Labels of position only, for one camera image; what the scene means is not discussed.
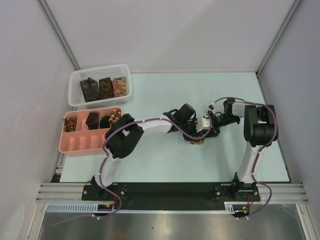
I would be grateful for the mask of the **brown patterned long tie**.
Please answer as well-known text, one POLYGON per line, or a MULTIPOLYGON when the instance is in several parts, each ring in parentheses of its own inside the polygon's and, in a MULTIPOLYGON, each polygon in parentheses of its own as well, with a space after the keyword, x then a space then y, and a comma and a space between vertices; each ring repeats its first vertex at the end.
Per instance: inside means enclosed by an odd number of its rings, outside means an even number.
POLYGON ((201 139, 193 139, 189 141, 192 145, 201 145, 205 142, 205 138, 201 138, 201 139))

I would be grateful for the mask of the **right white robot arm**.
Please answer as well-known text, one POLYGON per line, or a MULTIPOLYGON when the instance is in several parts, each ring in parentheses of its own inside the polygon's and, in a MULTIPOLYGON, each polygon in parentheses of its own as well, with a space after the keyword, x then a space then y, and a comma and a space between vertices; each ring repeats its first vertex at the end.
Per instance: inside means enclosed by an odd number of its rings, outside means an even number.
POLYGON ((275 107, 262 103, 249 102, 237 97, 224 97, 209 105, 208 114, 211 117, 211 135, 218 136, 220 128, 243 119, 243 136, 246 149, 243 160, 230 185, 220 185, 215 190, 217 198, 244 202, 258 194, 257 170, 259 160, 268 147, 278 139, 278 123, 275 107), (223 102, 223 112, 216 110, 215 104, 223 102))

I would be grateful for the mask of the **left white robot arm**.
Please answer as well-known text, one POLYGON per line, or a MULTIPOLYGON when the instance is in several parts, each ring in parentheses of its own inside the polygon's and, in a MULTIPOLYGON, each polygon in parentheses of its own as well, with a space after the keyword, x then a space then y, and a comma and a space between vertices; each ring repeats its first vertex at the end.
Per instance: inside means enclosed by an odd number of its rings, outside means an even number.
POLYGON ((209 133, 211 120, 197 118, 196 111, 189 104, 180 109, 164 112, 159 117, 135 119, 124 114, 105 134, 102 149, 104 160, 91 181, 93 194, 100 200, 110 196, 114 175, 122 159, 128 157, 141 138, 148 134, 173 133, 180 131, 186 141, 202 141, 209 133))

